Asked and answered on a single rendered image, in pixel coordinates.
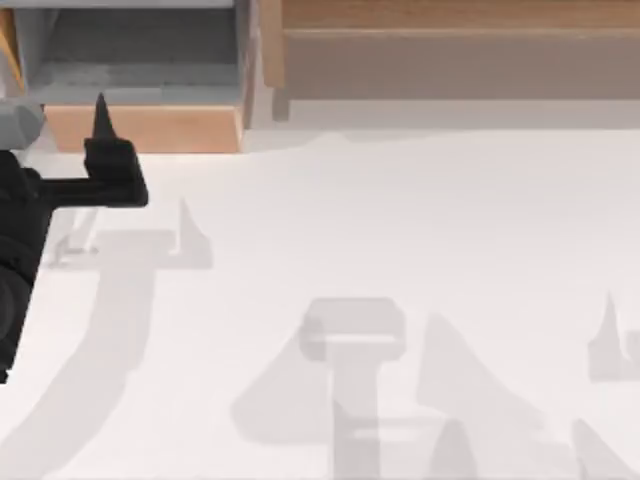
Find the pale wooden drawer front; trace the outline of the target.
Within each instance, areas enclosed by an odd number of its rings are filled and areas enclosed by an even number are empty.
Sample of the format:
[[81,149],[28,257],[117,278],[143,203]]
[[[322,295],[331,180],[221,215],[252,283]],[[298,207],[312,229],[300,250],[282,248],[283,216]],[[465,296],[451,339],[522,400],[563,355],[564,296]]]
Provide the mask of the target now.
[[[58,150],[80,153],[91,136],[94,107],[48,105],[44,113]],[[215,105],[111,105],[116,133],[140,153],[237,153],[241,150],[244,112]]]

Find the pale grey rounded box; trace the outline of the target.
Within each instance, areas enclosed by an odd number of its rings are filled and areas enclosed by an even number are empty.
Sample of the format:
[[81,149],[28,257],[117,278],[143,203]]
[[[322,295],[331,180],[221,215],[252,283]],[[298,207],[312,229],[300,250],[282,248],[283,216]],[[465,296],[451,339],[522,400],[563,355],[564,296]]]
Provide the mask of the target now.
[[39,138],[44,123],[39,103],[22,97],[0,99],[0,150],[28,149]]

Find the grey pierced drawer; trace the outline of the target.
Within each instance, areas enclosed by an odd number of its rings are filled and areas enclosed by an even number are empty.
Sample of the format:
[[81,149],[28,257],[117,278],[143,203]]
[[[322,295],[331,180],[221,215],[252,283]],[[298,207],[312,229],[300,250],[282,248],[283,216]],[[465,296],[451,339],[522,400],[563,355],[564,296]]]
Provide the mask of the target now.
[[253,82],[255,0],[0,0],[14,13],[24,95],[48,105],[240,107]]

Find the wooden cupboard side panel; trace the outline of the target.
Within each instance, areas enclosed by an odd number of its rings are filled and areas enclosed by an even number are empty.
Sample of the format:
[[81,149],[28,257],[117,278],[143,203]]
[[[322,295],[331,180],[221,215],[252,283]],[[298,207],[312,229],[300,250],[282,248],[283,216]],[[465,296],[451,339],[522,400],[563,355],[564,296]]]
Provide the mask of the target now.
[[0,8],[0,50],[8,62],[9,71],[17,84],[18,91],[24,92],[14,13],[10,8]]

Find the wooden open shelf cupboard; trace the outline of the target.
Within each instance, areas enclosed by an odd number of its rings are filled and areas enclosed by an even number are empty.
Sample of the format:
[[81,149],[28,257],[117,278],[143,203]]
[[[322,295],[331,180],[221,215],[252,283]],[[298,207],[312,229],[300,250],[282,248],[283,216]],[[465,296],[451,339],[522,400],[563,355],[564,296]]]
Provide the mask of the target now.
[[273,114],[304,101],[640,98],[640,0],[257,0]]

